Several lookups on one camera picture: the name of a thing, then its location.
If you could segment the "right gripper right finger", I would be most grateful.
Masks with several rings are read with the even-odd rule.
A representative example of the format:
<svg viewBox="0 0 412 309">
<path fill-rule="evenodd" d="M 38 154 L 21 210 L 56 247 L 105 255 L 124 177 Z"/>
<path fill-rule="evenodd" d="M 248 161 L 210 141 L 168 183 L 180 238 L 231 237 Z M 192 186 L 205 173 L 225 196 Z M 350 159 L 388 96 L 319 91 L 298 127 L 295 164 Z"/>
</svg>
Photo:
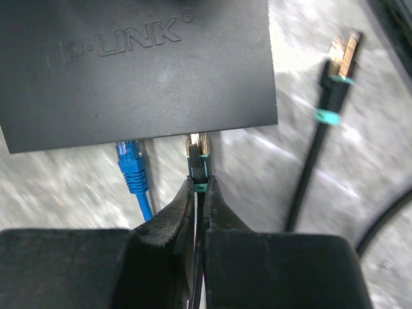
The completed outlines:
<svg viewBox="0 0 412 309">
<path fill-rule="evenodd" d="M 371 308 L 359 259 L 342 237 L 252 231 L 215 177 L 205 193 L 208 308 Z"/>
</svg>

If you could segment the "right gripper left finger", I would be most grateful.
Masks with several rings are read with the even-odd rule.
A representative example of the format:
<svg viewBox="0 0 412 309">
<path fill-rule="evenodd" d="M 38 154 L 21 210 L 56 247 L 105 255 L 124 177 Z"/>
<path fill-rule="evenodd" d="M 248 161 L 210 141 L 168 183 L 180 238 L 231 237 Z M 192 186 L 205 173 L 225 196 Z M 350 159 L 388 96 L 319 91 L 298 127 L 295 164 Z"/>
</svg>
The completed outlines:
<svg viewBox="0 0 412 309">
<path fill-rule="evenodd" d="M 185 308 L 192 294 L 194 188 L 135 229 L 1 232 L 2 308 Z"/>
</svg>

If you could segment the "black network switch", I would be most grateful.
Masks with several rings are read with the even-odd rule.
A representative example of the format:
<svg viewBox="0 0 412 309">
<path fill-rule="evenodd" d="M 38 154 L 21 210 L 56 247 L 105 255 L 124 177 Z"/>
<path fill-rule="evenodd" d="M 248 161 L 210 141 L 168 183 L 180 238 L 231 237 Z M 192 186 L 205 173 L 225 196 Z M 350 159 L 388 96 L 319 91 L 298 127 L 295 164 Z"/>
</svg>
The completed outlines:
<svg viewBox="0 0 412 309">
<path fill-rule="evenodd" d="M 266 1 L 2 1 L 10 153 L 277 123 Z"/>
</svg>

